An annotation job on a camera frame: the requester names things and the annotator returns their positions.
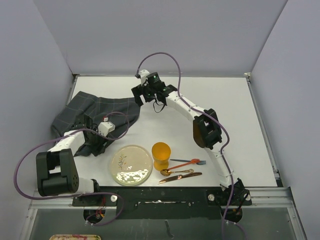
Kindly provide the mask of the dark grey checked cloth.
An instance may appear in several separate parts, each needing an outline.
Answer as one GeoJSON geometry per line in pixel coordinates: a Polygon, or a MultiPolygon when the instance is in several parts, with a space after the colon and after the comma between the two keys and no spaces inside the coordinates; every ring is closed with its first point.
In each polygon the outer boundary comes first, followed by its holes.
{"type": "Polygon", "coordinates": [[[133,97],[104,98],[80,91],[55,117],[51,130],[58,138],[72,129],[78,115],[89,116],[97,125],[104,117],[108,117],[115,125],[115,130],[107,135],[111,145],[114,139],[122,136],[138,120],[140,109],[133,97]]]}

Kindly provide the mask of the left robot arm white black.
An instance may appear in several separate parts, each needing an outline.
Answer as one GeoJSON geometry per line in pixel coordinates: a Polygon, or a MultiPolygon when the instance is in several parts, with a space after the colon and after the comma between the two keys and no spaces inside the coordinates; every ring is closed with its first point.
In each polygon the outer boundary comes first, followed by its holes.
{"type": "Polygon", "coordinates": [[[46,152],[36,156],[37,188],[42,197],[65,194],[84,194],[84,200],[95,206],[100,203],[102,193],[95,179],[79,177],[74,156],[84,145],[96,147],[115,125],[105,118],[93,131],[82,130],[83,123],[66,132],[63,139],[46,152]]]}

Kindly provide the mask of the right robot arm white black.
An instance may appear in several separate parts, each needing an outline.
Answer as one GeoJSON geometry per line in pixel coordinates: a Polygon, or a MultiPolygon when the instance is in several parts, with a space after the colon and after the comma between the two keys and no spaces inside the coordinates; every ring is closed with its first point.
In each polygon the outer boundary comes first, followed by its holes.
{"type": "Polygon", "coordinates": [[[250,192],[235,176],[224,156],[225,145],[222,145],[218,152],[213,151],[215,144],[222,143],[222,133],[225,132],[216,112],[212,108],[199,107],[185,98],[180,93],[179,87],[166,85],[160,80],[157,72],[150,73],[144,69],[136,73],[135,77],[140,80],[140,84],[133,87],[131,91],[139,106],[144,104],[141,98],[144,98],[146,103],[161,102],[164,107],[173,108],[192,122],[193,140],[211,158],[222,188],[223,200],[230,205],[250,201],[250,192]]]}

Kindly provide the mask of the beige plate with plant motif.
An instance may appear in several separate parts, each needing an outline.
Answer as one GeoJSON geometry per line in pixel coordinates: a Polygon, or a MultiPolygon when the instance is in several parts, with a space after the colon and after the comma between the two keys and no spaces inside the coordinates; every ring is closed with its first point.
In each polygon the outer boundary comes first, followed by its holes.
{"type": "Polygon", "coordinates": [[[151,175],[153,159],[145,148],[126,145],[113,155],[108,169],[116,183],[127,187],[138,186],[151,175]]]}

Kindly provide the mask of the orange plastic cup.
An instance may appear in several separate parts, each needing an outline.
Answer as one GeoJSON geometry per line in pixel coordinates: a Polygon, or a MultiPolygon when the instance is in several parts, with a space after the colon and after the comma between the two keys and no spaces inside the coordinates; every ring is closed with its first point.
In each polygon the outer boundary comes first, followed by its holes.
{"type": "Polygon", "coordinates": [[[167,169],[171,156],[171,148],[164,142],[157,142],[151,149],[153,157],[153,166],[157,171],[167,169]]]}

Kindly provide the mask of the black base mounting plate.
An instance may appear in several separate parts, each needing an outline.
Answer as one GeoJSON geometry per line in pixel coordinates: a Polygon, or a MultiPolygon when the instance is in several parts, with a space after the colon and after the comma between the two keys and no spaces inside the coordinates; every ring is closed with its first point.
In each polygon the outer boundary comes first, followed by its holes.
{"type": "Polygon", "coordinates": [[[108,195],[95,195],[74,198],[72,206],[89,208],[104,204],[105,207],[115,207],[121,220],[219,220],[226,205],[229,205],[229,217],[240,217],[241,208],[252,205],[250,192],[238,187],[235,187],[233,194],[220,187],[102,186],[100,190],[121,196],[124,203],[112,200],[108,195]]]}

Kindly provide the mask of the gold metal spoon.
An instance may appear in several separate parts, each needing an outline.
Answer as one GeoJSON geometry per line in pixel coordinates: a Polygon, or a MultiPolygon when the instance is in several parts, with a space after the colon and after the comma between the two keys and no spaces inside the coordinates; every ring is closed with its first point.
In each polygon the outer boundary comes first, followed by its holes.
{"type": "Polygon", "coordinates": [[[193,173],[194,170],[193,169],[187,169],[187,170],[180,170],[180,171],[171,171],[171,170],[168,170],[168,169],[163,169],[160,171],[160,174],[163,175],[163,176],[170,176],[172,174],[176,174],[176,173],[193,173]]]}

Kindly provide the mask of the orange plastic fork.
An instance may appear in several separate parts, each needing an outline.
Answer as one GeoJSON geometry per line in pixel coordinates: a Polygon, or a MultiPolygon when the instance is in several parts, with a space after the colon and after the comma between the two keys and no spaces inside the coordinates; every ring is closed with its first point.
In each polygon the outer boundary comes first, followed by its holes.
{"type": "Polygon", "coordinates": [[[199,163],[199,162],[200,162],[199,159],[194,158],[194,159],[192,159],[192,160],[190,160],[190,161],[187,161],[187,162],[185,162],[185,163],[183,163],[183,164],[179,164],[179,165],[170,167],[170,168],[168,168],[168,170],[173,170],[173,169],[181,168],[181,167],[184,167],[184,166],[187,166],[187,165],[197,164],[197,163],[199,163]]]}

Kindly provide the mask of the blue plastic fork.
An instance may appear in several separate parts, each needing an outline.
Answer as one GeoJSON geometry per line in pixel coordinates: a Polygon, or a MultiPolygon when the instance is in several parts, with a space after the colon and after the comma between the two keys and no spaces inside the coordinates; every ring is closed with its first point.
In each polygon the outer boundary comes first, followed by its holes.
{"type": "Polygon", "coordinates": [[[171,161],[175,162],[181,162],[181,163],[193,163],[197,165],[205,165],[207,162],[205,160],[199,160],[199,159],[192,159],[192,160],[185,160],[185,159],[170,159],[171,161]]]}

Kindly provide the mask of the copper metal knife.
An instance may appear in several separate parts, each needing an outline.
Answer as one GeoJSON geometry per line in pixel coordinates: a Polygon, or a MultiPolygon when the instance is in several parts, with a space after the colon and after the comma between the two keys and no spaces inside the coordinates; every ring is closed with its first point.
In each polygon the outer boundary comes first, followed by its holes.
{"type": "Polygon", "coordinates": [[[203,174],[202,172],[192,172],[192,173],[188,173],[188,174],[184,174],[184,175],[179,174],[179,175],[176,175],[176,176],[167,177],[165,179],[160,180],[158,182],[158,185],[164,184],[164,183],[168,183],[168,182],[172,182],[172,181],[176,181],[176,180],[185,179],[185,178],[201,176],[202,174],[203,174]]]}

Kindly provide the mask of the floral tray edge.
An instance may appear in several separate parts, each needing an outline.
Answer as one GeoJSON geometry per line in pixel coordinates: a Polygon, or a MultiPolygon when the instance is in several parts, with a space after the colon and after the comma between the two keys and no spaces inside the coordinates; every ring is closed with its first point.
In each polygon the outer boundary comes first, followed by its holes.
{"type": "Polygon", "coordinates": [[[49,240],[101,240],[99,235],[94,234],[55,234],[49,240]]]}

